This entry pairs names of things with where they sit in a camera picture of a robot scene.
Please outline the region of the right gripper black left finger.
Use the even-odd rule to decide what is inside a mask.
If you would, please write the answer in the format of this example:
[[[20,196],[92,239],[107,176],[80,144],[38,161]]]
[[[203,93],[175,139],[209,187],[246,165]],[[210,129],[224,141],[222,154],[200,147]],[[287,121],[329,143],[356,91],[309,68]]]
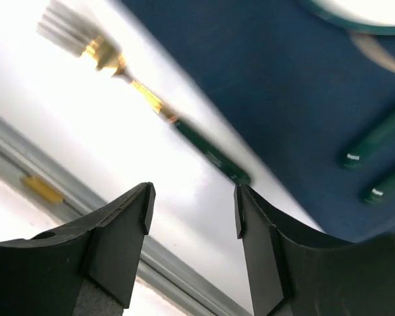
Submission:
[[[29,240],[0,242],[0,315],[122,315],[154,201],[144,182]]]

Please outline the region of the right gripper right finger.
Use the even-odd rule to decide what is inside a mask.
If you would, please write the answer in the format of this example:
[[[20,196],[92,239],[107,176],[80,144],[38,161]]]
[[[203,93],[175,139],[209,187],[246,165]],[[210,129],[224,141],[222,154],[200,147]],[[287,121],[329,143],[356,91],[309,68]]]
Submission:
[[[395,233],[351,243],[234,191],[256,315],[395,315]]]

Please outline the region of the gold knife green handle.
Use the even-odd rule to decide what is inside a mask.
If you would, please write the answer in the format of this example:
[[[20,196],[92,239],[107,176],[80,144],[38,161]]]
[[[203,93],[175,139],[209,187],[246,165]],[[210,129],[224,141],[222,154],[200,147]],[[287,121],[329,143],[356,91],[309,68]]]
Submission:
[[[395,172],[378,181],[362,194],[362,200],[366,203],[380,203],[385,198],[395,193]]]

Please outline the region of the gold spoon green handle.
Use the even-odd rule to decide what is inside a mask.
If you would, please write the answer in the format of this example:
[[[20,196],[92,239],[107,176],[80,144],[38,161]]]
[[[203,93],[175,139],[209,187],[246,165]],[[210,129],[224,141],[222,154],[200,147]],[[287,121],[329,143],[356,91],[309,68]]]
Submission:
[[[345,169],[362,166],[393,135],[395,135],[395,102],[344,148],[340,164]]]

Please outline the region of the dark blue cloth placemat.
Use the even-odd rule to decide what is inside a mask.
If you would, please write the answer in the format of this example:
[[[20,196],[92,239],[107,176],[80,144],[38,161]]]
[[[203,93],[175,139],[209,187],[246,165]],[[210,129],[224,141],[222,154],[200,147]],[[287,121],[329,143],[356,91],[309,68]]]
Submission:
[[[353,171],[344,150],[395,108],[395,74],[296,1],[127,1],[323,230],[395,231],[395,194],[360,193],[395,168],[395,135]]]

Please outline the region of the gold fork green handle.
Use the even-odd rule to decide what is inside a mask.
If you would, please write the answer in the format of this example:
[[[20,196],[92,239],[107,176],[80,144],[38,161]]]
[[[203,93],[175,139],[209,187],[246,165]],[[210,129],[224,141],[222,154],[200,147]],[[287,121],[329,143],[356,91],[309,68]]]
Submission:
[[[50,1],[37,28],[44,38],[91,64],[97,72],[126,81],[159,117],[233,183],[251,184],[251,176],[239,163],[130,72],[121,48],[91,20],[61,1]]]

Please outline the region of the white round plate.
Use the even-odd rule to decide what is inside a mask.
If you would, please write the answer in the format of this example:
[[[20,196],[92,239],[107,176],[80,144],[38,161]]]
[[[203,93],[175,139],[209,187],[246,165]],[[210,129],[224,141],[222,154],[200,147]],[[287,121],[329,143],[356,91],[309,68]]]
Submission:
[[[395,36],[393,0],[307,0],[298,3],[311,14],[345,30]]]

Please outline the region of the aluminium frame rail front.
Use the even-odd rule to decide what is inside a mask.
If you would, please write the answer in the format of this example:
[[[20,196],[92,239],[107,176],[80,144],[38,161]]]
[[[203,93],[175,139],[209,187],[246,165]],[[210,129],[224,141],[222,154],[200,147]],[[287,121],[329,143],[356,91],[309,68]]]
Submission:
[[[42,176],[64,195],[52,205],[23,185],[24,176]],[[104,205],[104,200],[0,119],[0,202],[20,216],[23,236],[73,220]],[[145,238],[129,315],[248,315],[153,238]]]

